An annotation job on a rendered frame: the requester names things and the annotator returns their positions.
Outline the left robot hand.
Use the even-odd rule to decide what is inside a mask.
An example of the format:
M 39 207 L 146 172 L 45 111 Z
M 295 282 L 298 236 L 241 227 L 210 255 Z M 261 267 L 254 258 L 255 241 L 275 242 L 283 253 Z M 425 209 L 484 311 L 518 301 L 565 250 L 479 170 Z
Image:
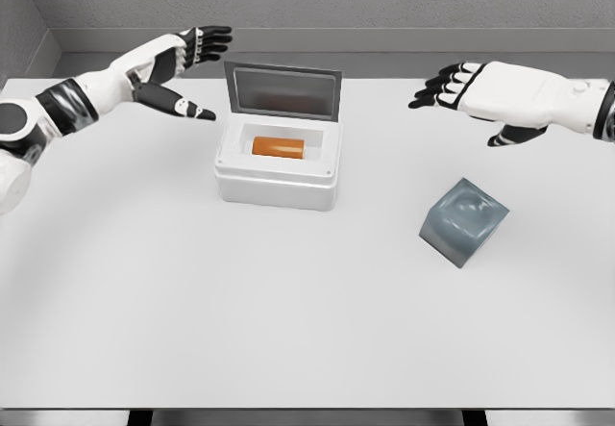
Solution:
M 217 62 L 233 40 L 229 26 L 193 27 L 154 38 L 111 63 L 125 76 L 129 97 L 162 113 L 213 121 L 214 112 L 186 99 L 164 84 L 192 66 Z

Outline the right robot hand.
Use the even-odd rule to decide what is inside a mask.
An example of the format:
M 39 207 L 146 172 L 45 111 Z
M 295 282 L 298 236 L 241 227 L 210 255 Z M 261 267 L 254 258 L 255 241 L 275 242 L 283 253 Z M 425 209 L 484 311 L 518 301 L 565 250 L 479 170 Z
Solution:
M 525 143 L 552 124 L 572 131 L 582 127 L 561 101 L 571 82 L 561 75 L 511 63 L 464 62 L 442 68 L 408 104 L 411 109 L 440 107 L 482 121 L 501 122 L 487 145 Z

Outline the grey cube block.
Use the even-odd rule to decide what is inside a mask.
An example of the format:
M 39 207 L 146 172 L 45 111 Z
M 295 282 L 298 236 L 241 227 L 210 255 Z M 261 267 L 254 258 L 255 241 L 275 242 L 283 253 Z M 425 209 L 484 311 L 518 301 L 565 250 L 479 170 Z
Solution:
M 508 213 L 505 205 L 461 178 L 430 208 L 419 237 L 454 266 L 462 268 Z

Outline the orange cylinder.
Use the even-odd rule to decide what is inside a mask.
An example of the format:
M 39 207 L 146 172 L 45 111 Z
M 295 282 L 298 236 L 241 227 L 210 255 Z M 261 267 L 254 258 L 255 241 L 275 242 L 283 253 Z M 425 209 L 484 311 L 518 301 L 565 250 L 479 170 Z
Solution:
M 296 138 L 254 137 L 252 154 L 258 156 L 301 160 L 305 142 Z

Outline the white box with hinged lid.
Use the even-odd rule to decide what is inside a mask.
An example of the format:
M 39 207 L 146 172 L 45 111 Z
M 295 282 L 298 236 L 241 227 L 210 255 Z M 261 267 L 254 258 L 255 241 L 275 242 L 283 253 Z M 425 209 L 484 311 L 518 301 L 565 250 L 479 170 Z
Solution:
M 223 200 L 326 212 L 335 204 L 339 70 L 226 62 L 230 98 L 215 158 Z

